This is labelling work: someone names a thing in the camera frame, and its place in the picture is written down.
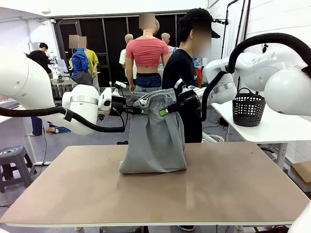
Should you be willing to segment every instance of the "black basket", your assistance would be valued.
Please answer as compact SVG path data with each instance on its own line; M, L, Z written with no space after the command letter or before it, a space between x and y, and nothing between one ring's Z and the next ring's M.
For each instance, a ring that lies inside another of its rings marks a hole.
M243 89L249 93L240 93ZM241 88L232 101L233 122L246 127L258 126L265 105L264 97L252 93L248 88Z

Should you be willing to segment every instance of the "sneaker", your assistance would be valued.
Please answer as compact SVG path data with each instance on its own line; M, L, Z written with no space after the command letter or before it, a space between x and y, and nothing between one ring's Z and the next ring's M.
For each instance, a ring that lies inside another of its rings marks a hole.
M179 229L186 231L186 232L192 232L194 230L194 226L178 226Z

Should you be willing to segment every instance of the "yellow shirt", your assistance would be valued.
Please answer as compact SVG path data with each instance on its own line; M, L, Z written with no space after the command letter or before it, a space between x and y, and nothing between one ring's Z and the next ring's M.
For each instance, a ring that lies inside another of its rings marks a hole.
M88 72L92 76L92 78L95 78L97 77L97 74L94 75L93 70L94 70L95 64L97 65L99 63L98 58L95 52L92 50L84 50L84 52L86 53L86 56L88 59Z

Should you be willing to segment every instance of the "cardboard box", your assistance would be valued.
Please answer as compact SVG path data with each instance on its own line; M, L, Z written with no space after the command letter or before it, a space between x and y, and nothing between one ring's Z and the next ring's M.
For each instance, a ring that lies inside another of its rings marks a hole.
M86 36L69 35L69 48L86 48Z
M291 167L306 185L311 185L311 161L292 164Z

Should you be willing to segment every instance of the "pink crop top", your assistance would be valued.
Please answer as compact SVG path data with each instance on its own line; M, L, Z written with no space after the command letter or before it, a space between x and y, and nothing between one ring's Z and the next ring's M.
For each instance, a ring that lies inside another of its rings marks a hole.
M134 59L138 67L157 67L161 55L168 53L169 47L158 38L136 39L126 46L126 57Z

